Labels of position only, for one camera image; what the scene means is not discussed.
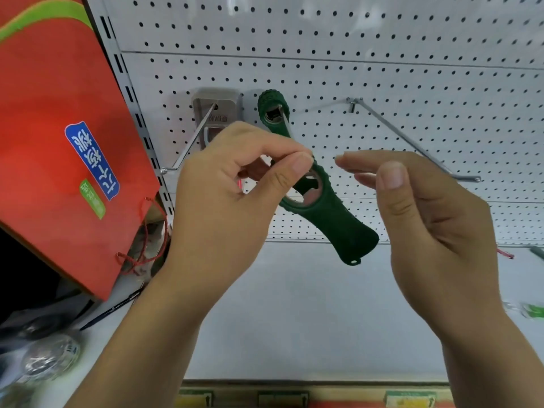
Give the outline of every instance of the right hand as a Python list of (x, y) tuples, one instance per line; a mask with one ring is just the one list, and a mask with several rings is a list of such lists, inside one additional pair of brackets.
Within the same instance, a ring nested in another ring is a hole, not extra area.
[(376, 190), (395, 280), (439, 337), (463, 335), (504, 314), (485, 201), (412, 152), (345, 152), (336, 164)]

